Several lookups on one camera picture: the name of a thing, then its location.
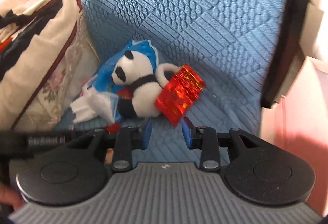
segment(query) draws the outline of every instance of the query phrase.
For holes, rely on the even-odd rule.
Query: pink surface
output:
[[[312,166],[316,180],[308,204],[327,215],[328,114],[316,69],[327,73],[328,65],[307,57],[289,93],[280,100],[275,119],[275,145]]]

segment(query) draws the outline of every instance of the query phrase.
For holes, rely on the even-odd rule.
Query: panda leg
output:
[[[131,119],[137,117],[131,99],[119,99],[117,110],[120,113],[120,115],[125,119]]]

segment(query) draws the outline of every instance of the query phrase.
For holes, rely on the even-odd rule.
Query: panda head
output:
[[[138,51],[125,51],[112,73],[116,85],[130,85],[142,76],[153,74],[153,67],[147,56]]]

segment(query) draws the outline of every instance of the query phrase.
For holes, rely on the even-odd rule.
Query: blue textured cushion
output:
[[[187,116],[196,125],[258,133],[260,90],[273,55],[285,0],[82,0],[102,62],[131,40],[150,39],[163,58],[189,63],[207,88]],[[67,127],[66,113],[61,123]],[[84,123],[87,129],[99,120]],[[135,161],[198,161],[181,127],[160,117]]]

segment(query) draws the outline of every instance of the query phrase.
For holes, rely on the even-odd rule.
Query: panda plush toy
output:
[[[157,117],[160,111],[154,102],[166,85],[167,72],[175,74],[179,68],[173,64],[160,64],[155,75],[149,58],[138,51],[125,51],[115,65],[112,73],[113,83],[129,85],[132,99],[119,99],[117,110],[119,114],[130,119],[134,117]]]

